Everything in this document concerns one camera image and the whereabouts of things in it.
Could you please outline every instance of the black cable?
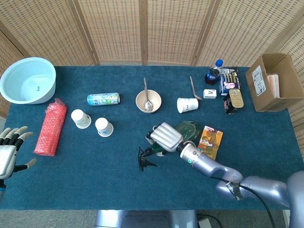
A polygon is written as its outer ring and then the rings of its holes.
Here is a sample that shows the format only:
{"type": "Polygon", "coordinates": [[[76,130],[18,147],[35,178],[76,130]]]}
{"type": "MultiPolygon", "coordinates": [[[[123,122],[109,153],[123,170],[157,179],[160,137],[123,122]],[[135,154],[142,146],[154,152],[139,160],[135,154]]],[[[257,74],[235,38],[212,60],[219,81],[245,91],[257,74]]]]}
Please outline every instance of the black cable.
{"type": "Polygon", "coordinates": [[[267,204],[264,202],[264,200],[263,200],[255,191],[253,191],[252,189],[250,189],[250,188],[248,188],[248,187],[246,187],[246,186],[243,186],[243,185],[239,185],[239,186],[240,186],[241,188],[243,188],[243,189],[246,189],[247,191],[250,191],[251,193],[253,193],[256,197],[258,197],[258,198],[260,199],[260,201],[264,204],[264,207],[265,207],[266,210],[267,210],[267,213],[268,213],[268,216],[269,216],[269,218],[270,218],[272,227],[273,227],[273,228],[276,228],[276,225],[275,225],[275,222],[274,222],[274,218],[272,217],[271,212],[270,212],[270,210],[269,210],[267,204]]]}
{"type": "Polygon", "coordinates": [[[223,228],[222,223],[220,222],[220,220],[219,220],[217,217],[214,217],[214,216],[212,216],[212,215],[205,215],[205,214],[197,214],[197,215],[198,215],[198,216],[204,216],[204,217],[213,218],[214,220],[216,220],[216,221],[218,222],[219,226],[220,226],[221,228],[223,228]]]}
{"type": "MultiPolygon", "coordinates": [[[[217,180],[220,180],[220,181],[229,183],[228,180],[225,180],[225,179],[220,178],[220,177],[210,177],[210,178],[217,179],[217,180]]],[[[276,225],[275,225],[275,222],[274,222],[274,218],[272,217],[271,212],[270,212],[270,210],[269,210],[269,207],[267,206],[267,204],[265,203],[265,201],[264,201],[264,200],[263,200],[263,199],[254,191],[254,190],[252,190],[252,189],[250,189],[250,188],[248,188],[248,187],[246,187],[246,186],[240,185],[240,184],[239,184],[239,186],[240,186],[241,188],[246,189],[247,191],[250,191],[251,193],[253,193],[253,194],[262,202],[262,204],[264,205],[264,207],[265,207],[266,210],[267,210],[267,213],[268,213],[268,216],[269,216],[269,218],[270,218],[270,222],[271,222],[272,227],[273,227],[273,228],[276,228],[276,225]]]]}

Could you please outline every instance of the blue tablecloth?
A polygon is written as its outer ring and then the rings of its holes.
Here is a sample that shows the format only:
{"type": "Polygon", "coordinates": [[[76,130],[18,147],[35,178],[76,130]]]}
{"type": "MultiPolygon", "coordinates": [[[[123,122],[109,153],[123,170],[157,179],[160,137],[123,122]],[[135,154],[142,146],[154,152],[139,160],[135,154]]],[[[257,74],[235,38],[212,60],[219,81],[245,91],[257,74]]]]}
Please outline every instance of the blue tablecloth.
{"type": "Polygon", "coordinates": [[[221,96],[199,102],[198,110],[180,114],[178,97],[192,97],[189,76],[197,94],[217,88],[204,82],[207,67],[187,66],[61,66],[56,67],[56,92],[44,104],[12,104],[6,127],[27,125],[34,136],[22,145],[17,164],[36,157],[31,169],[15,173],[6,181],[2,209],[262,209],[254,199],[227,201],[215,192],[217,180],[208,179],[190,167],[177,153],[156,155],[149,161],[158,167],[138,168],[138,147],[149,147],[145,135],[154,125],[173,126],[195,120],[224,132],[217,161],[239,170],[244,177],[257,175],[286,181],[304,168],[288,111],[254,111],[245,72],[240,68],[244,108],[234,115],[224,113],[221,96]],[[162,98],[153,114],[141,112],[136,95],[148,88],[162,98]],[[88,94],[118,92],[119,105],[89,106],[88,94]],[[48,104],[58,97],[68,107],[55,157],[33,154],[48,104]],[[80,130],[71,112],[82,109],[92,118],[80,130]],[[102,138],[95,120],[107,118],[113,134],[102,138]]]}

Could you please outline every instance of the robot finger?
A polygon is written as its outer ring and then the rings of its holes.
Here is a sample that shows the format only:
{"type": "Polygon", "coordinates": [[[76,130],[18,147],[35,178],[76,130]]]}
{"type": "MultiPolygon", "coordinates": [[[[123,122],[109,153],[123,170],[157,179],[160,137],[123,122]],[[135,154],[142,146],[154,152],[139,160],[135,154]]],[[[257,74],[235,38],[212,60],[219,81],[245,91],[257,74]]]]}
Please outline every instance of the robot finger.
{"type": "Polygon", "coordinates": [[[17,131],[15,131],[15,133],[13,134],[11,140],[9,141],[9,145],[14,145],[15,142],[17,141],[18,137],[28,129],[27,126],[23,126],[21,128],[19,128],[17,131]]]}
{"type": "Polygon", "coordinates": [[[153,131],[149,131],[149,133],[146,134],[146,140],[152,145],[153,143],[155,143],[155,141],[151,138],[151,133],[153,131]]]}
{"type": "Polygon", "coordinates": [[[152,129],[155,131],[156,128],[158,128],[159,125],[155,125],[152,129]]]}
{"type": "Polygon", "coordinates": [[[34,133],[33,132],[26,132],[23,133],[21,136],[18,137],[18,139],[15,142],[15,146],[17,147],[17,151],[19,150],[20,146],[23,144],[26,138],[32,136],[34,133]]]}
{"type": "Polygon", "coordinates": [[[18,128],[14,128],[13,130],[11,130],[11,131],[7,134],[7,136],[6,136],[5,139],[4,139],[3,145],[8,145],[8,144],[9,144],[9,142],[10,142],[10,140],[11,140],[13,134],[14,134],[15,131],[17,131],[17,130],[18,130],[18,128]]]}
{"type": "Polygon", "coordinates": [[[16,165],[14,167],[14,171],[13,172],[19,172],[21,170],[27,170],[29,169],[30,167],[32,167],[35,163],[36,163],[37,159],[34,158],[32,160],[30,160],[28,163],[26,164],[23,164],[23,165],[16,165]]]}
{"type": "Polygon", "coordinates": [[[10,132],[10,130],[10,127],[8,127],[0,134],[0,145],[2,145],[5,136],[10,132]]]}

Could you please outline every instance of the beverage can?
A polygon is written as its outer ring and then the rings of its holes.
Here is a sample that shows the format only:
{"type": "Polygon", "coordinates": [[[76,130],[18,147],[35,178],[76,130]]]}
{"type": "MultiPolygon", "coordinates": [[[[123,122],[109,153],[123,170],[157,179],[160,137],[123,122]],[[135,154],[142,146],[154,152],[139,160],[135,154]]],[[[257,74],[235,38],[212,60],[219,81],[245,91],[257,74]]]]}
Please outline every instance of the beverage can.
{"type": "Polygon", "coordinates": [[[229,89],[223,99],[224,110],[227,114],[233,114],[237,109],[244,107],[244,101],[239,89],[229,89]]]}
{"type": "Polygon", "coordinates": [[[120,102],[118,93],[90,94],[87,96],[89,106],[117,105],[120,102]]]}

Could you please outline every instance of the white paper cup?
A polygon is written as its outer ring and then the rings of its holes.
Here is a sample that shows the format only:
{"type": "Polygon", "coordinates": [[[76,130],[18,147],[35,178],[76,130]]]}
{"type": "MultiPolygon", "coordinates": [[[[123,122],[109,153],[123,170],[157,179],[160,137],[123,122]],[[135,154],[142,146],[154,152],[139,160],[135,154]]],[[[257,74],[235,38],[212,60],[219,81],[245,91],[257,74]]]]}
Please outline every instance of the white paper cup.
{"type": "Polygon", "coordinates": [[[113,132],[113,125],[105,118],[98,118],[95,121],[95,127],[101,137],[108,137],[113,132]]]}
{"type": "Polygon", "coordinates": [[[177,110],[179,113],[195,110],[199,107],[199,101],[196,98],[178,98],[177,110]]]}
{"type": "Polygon", "coordinates": [[[85,129],[91,124],[91,117],[80,109],[75,109],[71,113],[71,118],[75,122],[76,126],[80,129],[85,129]]]}

